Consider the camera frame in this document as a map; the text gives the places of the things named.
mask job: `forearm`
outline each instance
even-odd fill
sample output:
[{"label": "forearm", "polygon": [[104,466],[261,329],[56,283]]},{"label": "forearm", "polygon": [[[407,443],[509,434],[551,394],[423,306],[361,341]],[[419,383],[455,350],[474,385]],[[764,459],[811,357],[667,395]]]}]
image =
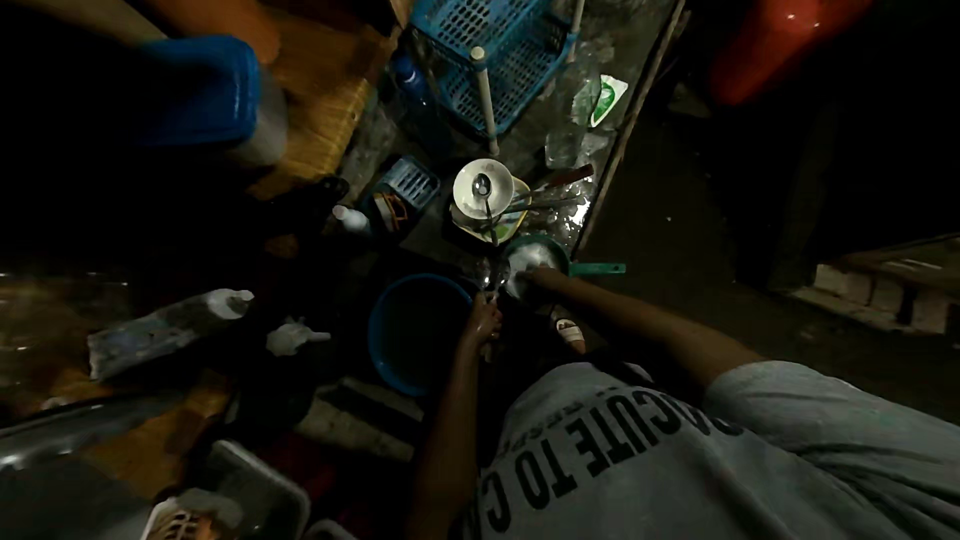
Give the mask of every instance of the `forearm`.
[{"label": "forearm", "polygon": [[661,343],[704,388],[735,367],[764,359],[719,331],[582,280],[569,280],[558,292],[601,325]]},{"label": "forearm", "polygon": [[478,345],[460,340],[433,429],[418,455],[407,538],[446,538],[476,486]]}]

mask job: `white bowl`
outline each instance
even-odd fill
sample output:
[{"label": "white bowl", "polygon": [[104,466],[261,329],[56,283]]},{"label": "white bowl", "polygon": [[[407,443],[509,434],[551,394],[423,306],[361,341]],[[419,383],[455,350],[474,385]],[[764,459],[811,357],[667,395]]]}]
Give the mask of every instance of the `white bowl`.
[{"label": "white bowl", "polygon": [[473,195],[473,180],[480,173],[490,177],[490,215],[503,213],[514,198],[514,176],[497,160],[473,160],[464,165],[453,181],[453,202],[467,217],[487,219],[487,207],[482,197]]}]

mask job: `sandal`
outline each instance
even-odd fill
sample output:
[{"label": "sandal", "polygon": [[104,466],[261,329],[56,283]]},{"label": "sandal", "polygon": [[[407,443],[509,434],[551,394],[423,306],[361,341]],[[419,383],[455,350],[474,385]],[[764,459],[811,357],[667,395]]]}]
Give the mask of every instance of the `sandal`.
[{"label": "sandal", "polygon": [[554,323],[554,328],[557,330],[557,333],[564,339],[567,345],[569,345],[574,351],[583,354],[587,351],[587,342],[584,339],[584,333],[580,330],[580,327],[577,326],[577,323],[571,321],[570,319],[557,319],[557,322]]}]

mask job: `green label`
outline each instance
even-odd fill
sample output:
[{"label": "green label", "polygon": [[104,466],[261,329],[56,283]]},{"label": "green label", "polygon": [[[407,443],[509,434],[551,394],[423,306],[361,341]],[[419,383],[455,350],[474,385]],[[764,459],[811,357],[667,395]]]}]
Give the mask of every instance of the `green label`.
[{"label": "green label", "polygon": [[613,107],[615,97],[612,86],[606,82],[601,83],[600,100],[597,102],[597,108],[593,110],[594,124],[600,121],[600,118],[603,117],[604,113],[606,113],[610,107]]}]

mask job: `cloth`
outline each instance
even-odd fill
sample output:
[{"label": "cloth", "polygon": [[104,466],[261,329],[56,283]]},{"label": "cloth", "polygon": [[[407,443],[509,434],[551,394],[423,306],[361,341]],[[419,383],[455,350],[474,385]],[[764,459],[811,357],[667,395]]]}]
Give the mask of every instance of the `cloth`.
[{"label": "cloth", "polygon": [[960,428],[799,364],[704,411],[590,364],[517,399],[467,538],[960,538]]}]

